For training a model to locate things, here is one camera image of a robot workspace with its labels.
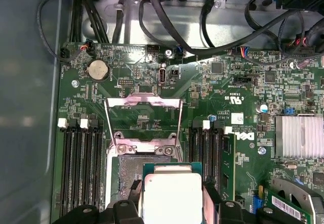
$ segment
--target barcode label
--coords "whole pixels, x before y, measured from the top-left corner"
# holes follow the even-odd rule
[[[272,196],[272,204],[275,207],[278,207],[280,210],[284,211],[285,213],[293,216],[294,218],[301,220],[301,214],[299,211],[297,211],[296,209],[290,207],[289,205],[286,205],[284,202],[282,202],[281,200],[275,198],[274,196]]]

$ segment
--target white label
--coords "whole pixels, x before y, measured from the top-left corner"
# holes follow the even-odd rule
[[[290,207],[289,205],[286,205],[284,202],[282,202],[281,200],[275,198],[274,196],[272,196],[272,204],[275,207],[278,207],[280,210],[284,211],[285,213],[293,216],[294,218],[301,220],[301,214],[299,211],[297,211],[296,209]]]
[[[254,133],[250,132],[250,133],[245,133],[245,132],[234,132],[234,134],[236,135],[236,139],[237,140],[249,140],[249,141],[254,141]]]
[[[231,124],[244,124],[244,114],[243,113],[232,113],[231,114]]]

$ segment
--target chip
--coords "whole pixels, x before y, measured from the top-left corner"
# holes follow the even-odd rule
[[[192,99],[199,99],[199,93],[198,92],[192,92],[191,93],[191,98]]]
[[[225,174],[223,174],[223,177],[222,177],[222,185],[223,185],[223,187],[228,188],[228,176]]]
[[[307,99],[312,99],[312,98],[314,98],[314,92],[312,92],[312,91],[307,91],[307,92],[305,93],[305,96],[306,96]]]
[[[268,121],[269,120],[269,115],[268,114],[261,114],[260,115],[260,120],[261,121]]]
[[[265,83],[275,83],[275,71],[266,71],[264,74]]]
[[[222,63],[212,63],[212,73],[222,74],[223,64]]]
[[[314,172],[313,173],[313,184],[315,185],[324,185],[324,173]]]

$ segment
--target capacitor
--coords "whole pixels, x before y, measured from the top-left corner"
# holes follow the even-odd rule
[[[258,113],[268,113],[268,106],[266,104],[258,105],[256,108]]]
[[[214,122],[214,121],[217,120],[217,116],[216,116],[216,115],[212,115],[212,114],[210,114],[210,115],[208,115],[208,120],[209,120],[210,122]]]

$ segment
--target blue connector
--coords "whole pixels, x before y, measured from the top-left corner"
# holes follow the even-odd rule
[[[253,196],[253,203],[252,203],[252,209],[253,214],[257,213],[257,209],[261,208],[264,204],[264,201],[261,200],[258,196]]]

